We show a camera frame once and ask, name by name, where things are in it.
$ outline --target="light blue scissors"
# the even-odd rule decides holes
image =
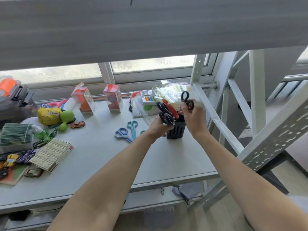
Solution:
[[[117,139],[126,139],[127,141],[129,141],[129,143],[132,143],[132,142],[133,142],[132,138],[129,137],[129,135],[128,135],[127,129],[124,128],[124,127],[120,128],[119,130],[117,130],[117,131],[115,132],[115,137],[116,137]]]
[[[136,127],[138,125],[137,121],[130,121],[127,123],[127,127],[131,129],[132,131],[132,136],[133,136],[133,140],[136,139],[137,135],[136,135]]]

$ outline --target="forearm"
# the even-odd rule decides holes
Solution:
[[[209,133],[197,141],[256,230],[304,230],[307,215]]]
[[[95,226],[96,219],[100,222],[91,230],[112,230],[140,165],[154,140],[144,132],[114,156],[69,199],[52,223],[50,231],[72,229],[72,225],[75,230],[84,230],[88,228],[89,221],[93,221],[91,225]]]

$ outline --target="green soap bottle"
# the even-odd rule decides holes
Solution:
[[[39,126],[32,125],[32,130],[33,130],[34,136],[37,137],[39,140],[46,139],[49,136],[48,132],[40,128]]]

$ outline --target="black scissors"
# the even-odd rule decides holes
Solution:
[[[193,100],[188,100],[189,98],[189,93],[188,91],[183,91],[181,95],[181,101],[185,102],[185,104],[188,106],[188,110],[193,110],[195,107],[195,104]]]
[[[163,121],[163,123],[174,126],[175,125],[175,119],[173,115],[171,114],[169,108],[167,105],[165,105],[163,102],[156,102],[157,107],[159,108],[160,112],[158,113],[160,119]]]

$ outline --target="green turtle toy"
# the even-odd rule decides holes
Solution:
[[[61,113],[60,118],[63,121],[63,123],[59,126],[59,131],[66,131],[67,123],[74,121],[75,115],[72,111],[65,110]]]

